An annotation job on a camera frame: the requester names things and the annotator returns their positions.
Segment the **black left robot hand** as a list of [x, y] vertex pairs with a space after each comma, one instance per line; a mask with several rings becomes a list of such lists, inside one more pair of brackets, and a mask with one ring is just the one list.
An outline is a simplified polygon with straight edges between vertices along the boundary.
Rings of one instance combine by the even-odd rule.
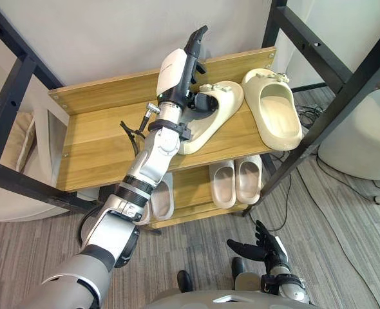
[[170, 102], [184, 109], [193, 99], [190, 90], [196, 83], [195, 74], [204, 74], [207, 68], [199, 61], [206, 25], [194, 31], [184, 48], [172, 51], [162, 62], [157, 81], [157, 100]]

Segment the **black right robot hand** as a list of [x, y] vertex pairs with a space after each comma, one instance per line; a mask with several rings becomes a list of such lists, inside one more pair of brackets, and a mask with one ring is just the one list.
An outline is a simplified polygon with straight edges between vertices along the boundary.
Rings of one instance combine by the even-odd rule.
[[285, 267], [290, 270], [288, 257], [282, 250], [280, 244], [276, 240], [265, 225], [256, 220], [256, 244], [246, 244], [228, 239], [227, 246], [237, 253], [239, 256], [265, 263], [267, 274], [275, 267]]

